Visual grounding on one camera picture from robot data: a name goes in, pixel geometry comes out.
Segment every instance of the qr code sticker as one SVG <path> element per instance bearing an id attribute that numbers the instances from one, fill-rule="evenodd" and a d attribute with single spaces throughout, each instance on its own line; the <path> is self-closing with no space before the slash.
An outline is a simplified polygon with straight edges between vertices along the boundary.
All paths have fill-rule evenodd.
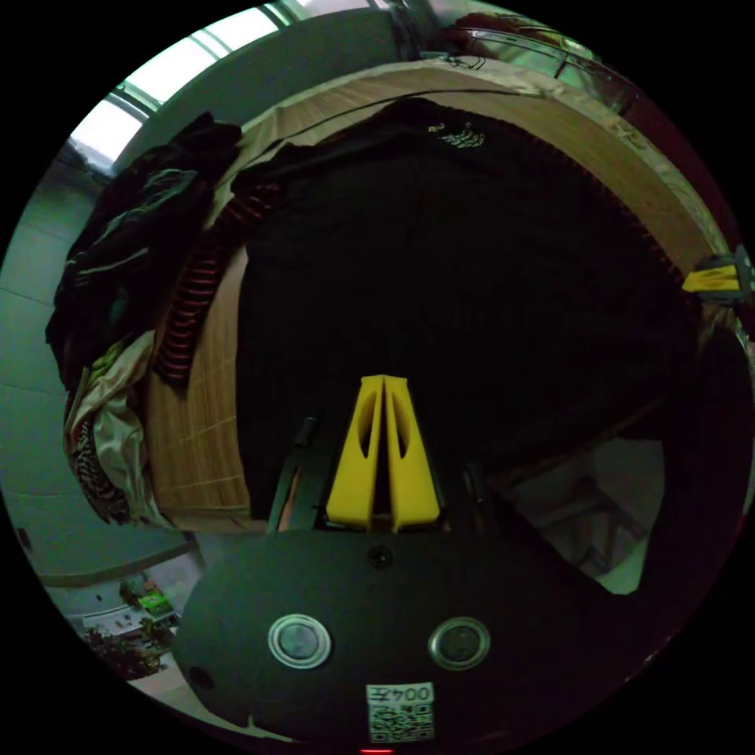
<path id="1" fill-rule="evenodd" d="M 420 742 L 435 738 L 433 706 L 370 705 L 372 742 Z"/>

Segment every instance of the wooden panel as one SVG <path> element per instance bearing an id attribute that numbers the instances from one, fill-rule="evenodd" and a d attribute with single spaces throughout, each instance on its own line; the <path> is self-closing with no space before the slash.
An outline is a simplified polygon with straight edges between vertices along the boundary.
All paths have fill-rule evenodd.
<path id="1" fill-rule="evenodd" d="M 238 292 L 245 267 L 246 251 L 239 249 L 210 307 L 189 388 L 179 392 L 155 374 L 146 378 L 155 498 L 177 526 L 181 515 L 232 517 L 249 511 L 236 435 Z"/>

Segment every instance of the hanging clothes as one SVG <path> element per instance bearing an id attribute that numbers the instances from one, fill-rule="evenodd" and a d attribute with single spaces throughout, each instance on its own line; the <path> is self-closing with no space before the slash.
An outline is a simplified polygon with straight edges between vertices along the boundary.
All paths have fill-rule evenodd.
<path id="1" fill-rule="evenodd" d="M 106 375 L 108 373 L 108 370 L 112 367 L 116 359 L 118 359 L 118 357 L 123 353 L 123 350 L 125 348 L 126 348 L 125 339 L 121 341 L 117 341 L 108 349 L 105 356 L 101 356 L 99 359 L 95 360 L 94 364 L 92 365 L 92 371 L 89 374 L 89 380 L 87 382 L 87 391 L 90 391 L 94 387 L 94 384 L 103 375 Z"/>
<path id="2" fill-rule="evenodd" d="M 46 328 L 67 390 L 125 333 L 151 326 L 201 232 L 215 184 L 238 156 L 240 137 L 238 126 L 206 112 L 102 192 L 68 252 Z"/>
<path id="3" fill-rule="evenodd" d="M 163 382 L 178 389 L 188 386 L 194 349 L 229 255 L 275 209 L 279 195 L 278 184 L 252 186 L 239 192 L 192 252 L 155 356 L 154 370 Z"/>
<path id="4" fill-rule="evenodd" d="M 105 522 L 171 529 L 154 501 L 134 386 L 146 374 L 154 331 L 125 348 L 94 383 L 84 369 L 65 408 L 64 451 L 87 501 Z"/>
<path id="5" fill-rule="evenodd" d="M 237 428 L 255 515 L 323 381 L 407 377 L 432 431 L 504 470 L 570 452 L 691 372 L 699 304 L 637 218 L 511 124 L 407 98 L 233 191 L 247 238 Z"/>

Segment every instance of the black jacket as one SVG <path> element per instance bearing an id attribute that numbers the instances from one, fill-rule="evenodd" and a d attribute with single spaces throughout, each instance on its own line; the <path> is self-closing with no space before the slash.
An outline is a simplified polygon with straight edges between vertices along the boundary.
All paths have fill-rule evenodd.
<path id="1" fill-rule="evenodd" d="M 46 328 L 67 390 L 112 343 L 153 325 L 240 137 L 206 112 L 102 192 L 68 252 Z"/>

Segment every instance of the striped clothing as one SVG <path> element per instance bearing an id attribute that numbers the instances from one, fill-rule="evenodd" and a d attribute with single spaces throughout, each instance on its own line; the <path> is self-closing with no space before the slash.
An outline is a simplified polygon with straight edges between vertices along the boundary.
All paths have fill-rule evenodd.
<path id="1" fill-rule="evenodd" d="M 234 196 L 192 252 L 171 305 L 153 369 L 163 382 L 185 389 L 194 349 L 229 255 L 278 205 L 278 184 L 252 186 Z"/>

